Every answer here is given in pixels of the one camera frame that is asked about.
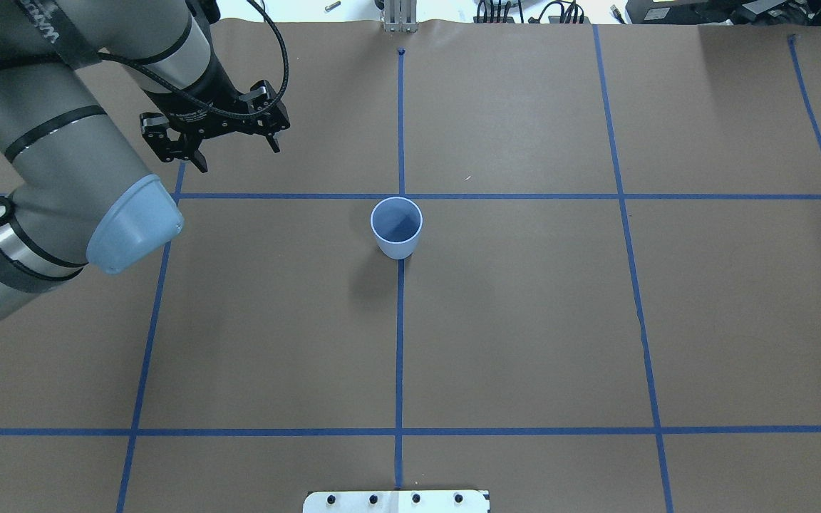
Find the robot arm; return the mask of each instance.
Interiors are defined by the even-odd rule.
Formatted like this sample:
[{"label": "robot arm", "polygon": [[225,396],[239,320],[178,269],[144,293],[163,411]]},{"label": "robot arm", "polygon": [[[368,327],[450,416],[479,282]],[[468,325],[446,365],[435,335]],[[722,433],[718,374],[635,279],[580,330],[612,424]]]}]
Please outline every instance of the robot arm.
[{"label": "robot arm", "polygon": [[235,90],[212,50],[218,17],[210,0],[0,0],[0,151],[24,179],[0,202],[0,319],[88,262],[122,272],[182,230],[160,179],[75,69],[101,59],[136,69],[160,110],[141,115],[143,137],[164,162],[204,172],[199,144],[231,131],[277,151],[286,81],[280,94],[266,81]]}]

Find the black band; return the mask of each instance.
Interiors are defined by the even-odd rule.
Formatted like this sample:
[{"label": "black band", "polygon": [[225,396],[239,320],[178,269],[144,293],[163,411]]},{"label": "black band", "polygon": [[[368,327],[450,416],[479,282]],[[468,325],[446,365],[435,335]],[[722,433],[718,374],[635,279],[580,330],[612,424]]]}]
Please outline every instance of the black band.
[{"label": "black band", "polygon": [[[214,107],[232,111],[238,109],[239,92],[232,85],[230,78],[214,53],[211,54],[208,66],[201,77],[184,90],[202,101],[212,102]],[[205,128],[209,130],[211,128],[211,123],[205,121],[205,119],[214,116],[213,114],[209,114],[203,108],[183,100],[176,94],[172,92],[157,93],[148,90],[144,91],[144,94],[148,95],[148,98],[154,102],[154,105],[162,113],[166,113],[167,119],[170,120],[170,127],[173,130],[180,131],[180,133],[192,133],[193,129]]]},{"label": "black band", "polygon": [[59,259],[56,256],[52,256],[52,254],[44,251],[42,247],[37,246],[37,244],[31,240],[30,236],[24,231],[24,228],[21,227],[21,224],[17,222],[17,217],[12,217],[9,225],[17,238],[19,238],[25,246],[33,251],[33,253],[36,253],[36,256],[40,257],[40,259],[46,260],[50,264],[56,264],[56,266],[68,267],[69,269],[72,269],[72,267],[83,267],[88,265],[87,263],[76,264],[74,262],[68,262],[66,260]]},{"label": "black band", "polygon": [[56,0],[14,0],[24,16],[40,31],[56,53],[72,69],[100,62],[97,48],[81,35],[81,30],[68,19]]},{"label": "black band", "polygon": [[155,62],[161,62],[163,59],[168,58],[168,56],[173,55],[176,53],[177,50],[182,48],[182,45],[185,45],[186,39],[189,38],[189,33],[192,32],[192,17],[189,16],[189,23],[186,23],[185,30],[182,32],[182,36],[176,40],[175,43],[172,44],[169,48],[163,50],[159,54],[155,56],[146,56],[146,58],[136,58],[135,62],[141,65],[147,64],[154,64]]},{"label": "black band", "polygon": [[17,138],[16,142],[11,143],[9,148],[7,148],[3,154],[6,156],[6,159],[9,159],[9,162],[14,162],[14,158],[19,156],[20,152],[23,152],[29,148],[30,145],[36,143],[37,140],[43,139],[43,137],[48,136],[50,133],[54,133],[54,131],[59,130],[69,123],[74,123],[77,120],[82,120],[84,118],[89,118],[100,114],[104,114],[104,116],[107,115],[105,110],[100,107],[100,105],[88,105],[87,107],[75,108],[75,110],[70,110],[67,113],[59,114],[52,120],[44,121],[43,123],[38,124],[36,127],[27,131],[27,133]]},{"label": "black band", "polygon": [[43,294],[78,276],[82,269],[65,277],[44,276],[16,262],[0,248],[0,283],[26,294]]}]

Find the black cable bundle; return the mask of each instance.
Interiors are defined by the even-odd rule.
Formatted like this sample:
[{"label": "black cable bundle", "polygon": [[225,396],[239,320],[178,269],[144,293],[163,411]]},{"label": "black cable bundle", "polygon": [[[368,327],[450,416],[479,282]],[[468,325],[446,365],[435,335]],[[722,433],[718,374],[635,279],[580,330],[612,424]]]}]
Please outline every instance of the black cable bundle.
[{"label": "black cable bundle", "polygon": [[559,22],[561,24],[582,24],[584,23],[584,9],[577,3],[577,0],[567,2],[565,0],[554,0],[541,10],[540,16],[531,17],[527,20],[528,23],[540,23],[544,19],[544,14],[550,9],[550,6],[559,6]]},{"label": "black cable bundle", "polygon": [[[505,3],[505,10],[502,4],[494,4],[492,0],[489,0],[490,4],[490,13],[487,16],[486,12],[486,4],[488,0],[480,0],[477,4],[477,16],[473,19],[475,23],[505,23],[505,20],[508,19],[509,11],[512,10],[512,2],[511,0]],[[480,14],[480,9],[483,7],[483,14]],[[521,17],[522,23],[525,21],[525,15],[522,13],[522,5],[521,1],[518,2],[518,16]]]}]

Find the table surface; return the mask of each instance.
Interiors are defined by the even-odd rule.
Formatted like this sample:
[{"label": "table surface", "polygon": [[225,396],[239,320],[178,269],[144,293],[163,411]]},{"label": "table surface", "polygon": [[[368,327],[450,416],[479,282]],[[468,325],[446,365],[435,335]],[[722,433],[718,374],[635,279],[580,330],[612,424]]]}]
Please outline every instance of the table surface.
[{"label": "table surface", "polygon": [[[281,29],[283,152],[208,140],[207,175],[81,71],[186,227],[0,324],[0,511],[821,511],[821,29]],[[266,26],[215,45],[279,81]],[[389,195],[425,217],[402,262]]]}]

